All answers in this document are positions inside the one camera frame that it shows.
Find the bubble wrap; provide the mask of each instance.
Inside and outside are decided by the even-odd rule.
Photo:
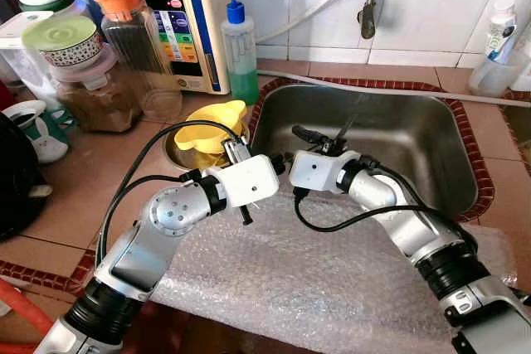
[[[310,197],[302,212],[316,224],[360,212]],[[436,299],[376,221],[323,234],[299,222],[290,195],[258,205],[248,226],[235,211],[197,225],[152,300],[317,352],[453,353]],[[514,283],[503,235],[468,229],[491,272]]]

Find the orange hose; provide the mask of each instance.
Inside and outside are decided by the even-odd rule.
[[[0,343],[0,354],[32,354],[35,344]]]
[[[42,335],[46,335],[53,321],[32,301],[0,278],[0,300],[24,317]]]

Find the brown tile countertop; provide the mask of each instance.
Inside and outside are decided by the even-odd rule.
[[[263,70],[297,75],[425,82],[443,90],[468,93],[470,70],[387,65],[338,65],[304,61],[260,62]],[[261,77],[261,86],[274,78]],[[185,94],[184,118],[193,110],[228,96]],[[494,182],[490,208],[473,223],[505,232],[512,245],[519,287],[531,290],[531,178],[499,107],[464,103],[480,153]],[[105,209],[125,171],[145,143],[165,124],[143,119],[128,133],[73,132],[71,150],[59,162],[42,168],[53,186],[45,210],[19,236],[0,244],[0,274],[23,279],[27,290],[71,301],[89,274],[95,237]],[[145,158],[137,177],[180,174],[156,145]],[[110,243],[135,220],[141,205],[164,182],[150,182],[132,191],[116,211]]]

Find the yellow cup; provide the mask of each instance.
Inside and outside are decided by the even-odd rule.
[[[236,134],[241,134],[241,120],[247,113],[246,103],[236,99],[225,104],[212,104],[202,107],[186,120],[211,120],[224,124]],[[222,153],[222,142],[229,138],[228,133],[214,126],[187,126],[175,134],[175,143],[179,149],[195,148],[200,153]]]

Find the green liquid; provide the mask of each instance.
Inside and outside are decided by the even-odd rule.
[[[258,101],[258,74],[256,70],[244,75],[236,75],[229,72],[232,97],[241,99],[247,105],[253,105]]]

